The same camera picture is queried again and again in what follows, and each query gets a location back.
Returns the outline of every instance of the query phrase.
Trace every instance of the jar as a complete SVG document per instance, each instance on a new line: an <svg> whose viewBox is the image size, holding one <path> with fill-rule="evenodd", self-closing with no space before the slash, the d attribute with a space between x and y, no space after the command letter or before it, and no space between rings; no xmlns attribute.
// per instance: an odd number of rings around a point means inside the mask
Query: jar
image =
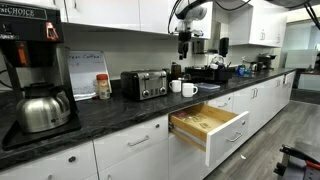
<svg viewBox="0 0 320 180"><path fill-rule="evenodd" d="M110 87L107 74L98 74L98 95L100 99L110 98Z"/></svg>

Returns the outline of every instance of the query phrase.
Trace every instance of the floor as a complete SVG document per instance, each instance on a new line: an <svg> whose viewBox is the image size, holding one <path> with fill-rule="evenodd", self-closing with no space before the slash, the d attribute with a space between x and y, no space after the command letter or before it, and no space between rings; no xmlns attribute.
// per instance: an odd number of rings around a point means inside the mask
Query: floor
<svg viewBox="0 0 320 180"><path fill-rule="evenodd" d="M320 92L292 89L291 100L320 105Z"/></svg>
<svg viewBox="0 0 320 180"><path fill-rule="evenodd" d="M274 180L277 162L281 162L282 144L293 146L297 139L319 130L320 106L297 101L290 103L268 124L214 170L206 180Z"/></svg>

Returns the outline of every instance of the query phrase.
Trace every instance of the silver toaster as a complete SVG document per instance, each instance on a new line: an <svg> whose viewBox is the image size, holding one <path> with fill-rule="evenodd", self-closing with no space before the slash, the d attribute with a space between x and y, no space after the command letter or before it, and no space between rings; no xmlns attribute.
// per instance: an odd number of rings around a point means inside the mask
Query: silver toaster
<svg viewBox="0 0 320 180"><path fill-rule="evenodd" d="M167 94L167 73L163 70L125 71L121 73L122 93L134 100Z"/></svg>

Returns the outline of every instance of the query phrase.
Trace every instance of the kitchen appliance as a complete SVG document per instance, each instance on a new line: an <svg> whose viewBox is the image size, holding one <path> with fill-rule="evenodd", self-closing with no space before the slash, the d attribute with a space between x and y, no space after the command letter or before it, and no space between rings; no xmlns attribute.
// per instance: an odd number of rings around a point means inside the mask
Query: kitchen appliance
<svg viewBox="0 0 320 180"><path fill-rule="evenodd" d="M18 122L22 131L41 132L61 126L70 118L70 95L63 86L35 83L24 87L25 99L17 105Z"/></svg>
<svg viewBox="0 0 320 180"><path fill-rule="evenodd" d="M258 55L258 62L263 63L263 68L264 70L274 70L271 67L271 61L276 58L277 55L265 53L265 54L259 54Z"/></svg>
<svg viewBox="0 0 320 180"><path fill-rule="evenodd" d="M122 93L134 100L167 94L167 73L163 70L126 71L121 73Z"/></svg>
<svg viewBox="0 0 320 180"><path fill-rule="evenodd" d="M59 10L0 2L0 50L19 102L3 149L81 128L63 42Z"/></svg>

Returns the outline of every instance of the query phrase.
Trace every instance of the open drawer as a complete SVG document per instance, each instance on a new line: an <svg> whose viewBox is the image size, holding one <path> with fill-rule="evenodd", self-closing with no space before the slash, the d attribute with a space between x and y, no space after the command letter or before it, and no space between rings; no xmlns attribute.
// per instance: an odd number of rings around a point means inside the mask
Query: open drawer
<svg viewBox="0 0 320 180"><path fill-rule="evenodd" d="M204 151L206 166L213 167L245 141L249 112L238 115L201 103L171 113L169 124L171 133Z"/></svg>

